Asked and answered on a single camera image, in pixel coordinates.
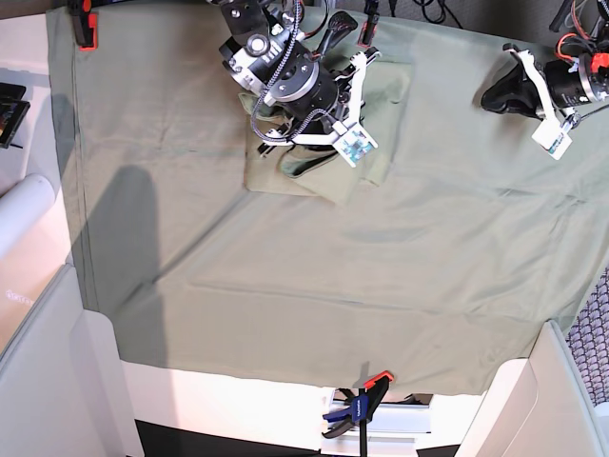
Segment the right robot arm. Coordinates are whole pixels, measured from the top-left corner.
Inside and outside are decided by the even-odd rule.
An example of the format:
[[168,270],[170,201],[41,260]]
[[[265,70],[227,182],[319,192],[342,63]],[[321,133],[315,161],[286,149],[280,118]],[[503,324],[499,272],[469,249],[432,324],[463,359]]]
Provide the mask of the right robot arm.
[[294,25],[305,16],[302,3],[284,1],[274,8],[269,1],[218,1],[230,31],[220,47],[231,77],[257,97],[261,108],[278,107],[293,120],[310,113],[319,119],[335,110],[341,98],[335,75],[323,64],[328,51],[337,46],[357,21],[344,11],[327,14],[320,45],[305,45],[309,34]]

